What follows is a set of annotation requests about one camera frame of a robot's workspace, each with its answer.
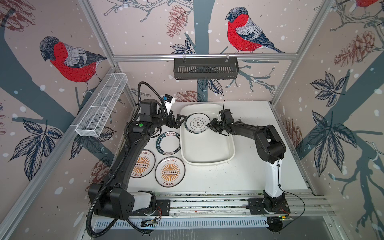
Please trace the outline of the white plate black emblem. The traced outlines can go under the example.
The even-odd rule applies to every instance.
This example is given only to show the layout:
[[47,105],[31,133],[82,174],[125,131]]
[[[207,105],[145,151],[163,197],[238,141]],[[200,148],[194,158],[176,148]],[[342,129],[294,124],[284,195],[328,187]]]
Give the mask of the white plate black emblem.
[[185,120],[185,128],[192,134],[200,134],[208,129],[210,118],[203,113],[194,113]]

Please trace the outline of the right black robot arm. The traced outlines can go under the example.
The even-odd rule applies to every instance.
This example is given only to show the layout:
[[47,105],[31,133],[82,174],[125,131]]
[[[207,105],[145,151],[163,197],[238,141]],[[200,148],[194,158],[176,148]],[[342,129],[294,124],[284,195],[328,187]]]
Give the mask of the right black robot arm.
[[233,136],[242,136],[255,141],[256,149],[261,160],[266,166],[266,184],[263,192],[264,209],[268,213],[277,212],[285,205],[286,194],[281,189],[280,160],[284,158],[286,145],[273,125],[254,126],[242,121],[234,121],[229,109],[219,112],[221,120],[211,120],[207,127],[219,134],[223,131]]

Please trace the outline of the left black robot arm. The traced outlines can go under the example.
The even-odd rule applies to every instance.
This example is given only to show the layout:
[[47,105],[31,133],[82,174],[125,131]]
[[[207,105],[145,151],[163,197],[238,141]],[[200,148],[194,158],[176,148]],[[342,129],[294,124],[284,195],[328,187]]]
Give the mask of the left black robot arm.
[[156,210],[156,197],[151,191],[129,193],[127,187],[134,167],[152,135],[162,126],[178,129],[186,116],[170,114],[137,115],[125,128],[125,144],[108,175],[99,184],[91,184],[91,207],[87,219],[93,215],[127,220],[135,212],[152,214]]

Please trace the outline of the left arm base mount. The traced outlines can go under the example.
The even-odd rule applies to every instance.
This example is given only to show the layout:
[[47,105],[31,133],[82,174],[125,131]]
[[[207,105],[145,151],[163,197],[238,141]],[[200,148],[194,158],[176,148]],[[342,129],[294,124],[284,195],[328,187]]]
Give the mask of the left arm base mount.
[[169,216],[171,208],[170,200],[156,200],[156,203],[147,209],[137,210],[131,213],[133,217],[160,217]]

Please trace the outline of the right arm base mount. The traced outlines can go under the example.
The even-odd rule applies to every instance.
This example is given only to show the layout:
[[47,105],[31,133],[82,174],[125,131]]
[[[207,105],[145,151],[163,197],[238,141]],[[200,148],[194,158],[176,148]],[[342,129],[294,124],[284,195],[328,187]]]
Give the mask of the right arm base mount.
[[252,215],[290,215],[291,211],[285,197],[248,199],[245,206]]

